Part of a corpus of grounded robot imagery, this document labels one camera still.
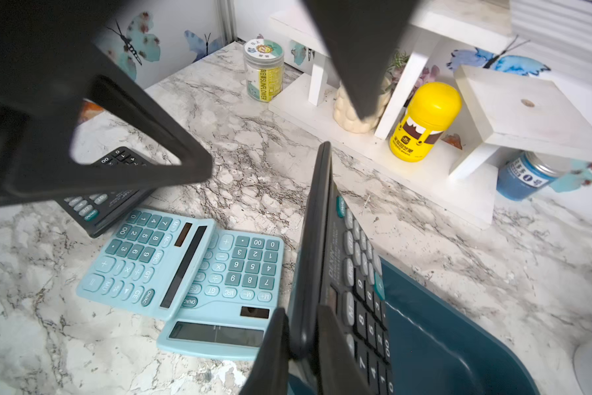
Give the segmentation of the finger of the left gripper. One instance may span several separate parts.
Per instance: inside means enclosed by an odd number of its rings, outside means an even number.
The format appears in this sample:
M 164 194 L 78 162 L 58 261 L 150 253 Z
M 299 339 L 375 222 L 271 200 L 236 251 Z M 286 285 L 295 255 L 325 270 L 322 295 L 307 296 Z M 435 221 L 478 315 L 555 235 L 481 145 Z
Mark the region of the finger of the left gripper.
M 286 395 L 289 380 L 289 319 L 284 308 L 274 311 L 261 348 L 241 395 Z
M 350 355 L 335 313 L 323 304 L 317 306 L 317 357 L 319 394 L 371 393 L 367 381 Z

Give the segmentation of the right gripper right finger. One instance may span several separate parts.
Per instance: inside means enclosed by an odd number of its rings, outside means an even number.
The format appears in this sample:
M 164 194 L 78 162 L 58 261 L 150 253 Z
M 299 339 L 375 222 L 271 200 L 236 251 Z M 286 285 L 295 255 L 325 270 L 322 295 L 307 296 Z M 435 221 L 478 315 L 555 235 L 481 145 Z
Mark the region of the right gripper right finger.
M 377 112 L 381 83 L 417 0 L 303 3 L 360 119 Z

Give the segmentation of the light blue calculator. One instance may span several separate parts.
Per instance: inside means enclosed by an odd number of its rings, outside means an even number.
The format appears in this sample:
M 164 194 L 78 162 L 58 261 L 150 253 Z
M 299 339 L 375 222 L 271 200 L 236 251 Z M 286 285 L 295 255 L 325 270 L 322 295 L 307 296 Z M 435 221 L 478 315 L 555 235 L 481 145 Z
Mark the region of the light blue calculator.
M 215 230 L 198 273 L 157 347 L 215 360 L 255 360 L 279 304 L 284 242 Z
M 182 306 L 216 228 L 213 219 L 138 207 L 114 229 L 76 293 L 169 321 Z

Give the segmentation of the teal plastic storage box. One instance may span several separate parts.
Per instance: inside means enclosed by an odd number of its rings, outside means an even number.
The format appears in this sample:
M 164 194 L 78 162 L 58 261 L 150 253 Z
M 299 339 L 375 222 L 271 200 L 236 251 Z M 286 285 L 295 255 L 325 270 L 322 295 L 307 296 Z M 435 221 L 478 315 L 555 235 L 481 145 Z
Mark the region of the teal plastic storage box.
M 539 393 L 502 342 L 389 261 L 382 268 L 396 393 Z

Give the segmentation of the black calculator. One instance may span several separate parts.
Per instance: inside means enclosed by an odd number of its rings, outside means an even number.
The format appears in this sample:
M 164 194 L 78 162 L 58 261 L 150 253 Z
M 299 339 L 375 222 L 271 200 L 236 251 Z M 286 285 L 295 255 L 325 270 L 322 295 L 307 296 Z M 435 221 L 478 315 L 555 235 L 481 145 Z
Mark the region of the black calculator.
M 395 381 L 378 256 L 333 181 L 332 147 L 317 152 L 289 303 L 289 349 L 303 381 L 318 390 L 317 306 L 335 313 L 370 394 Z
M 120 146 L 94 162 L 93 166 L 106 169 L 154 166 L 154 163 L 126 146 Z M 153 189 L 116 190 L 88 196 L 64 197 L 56 202 L 90 238 L 96 239 L 131 213 L 153 191 Z

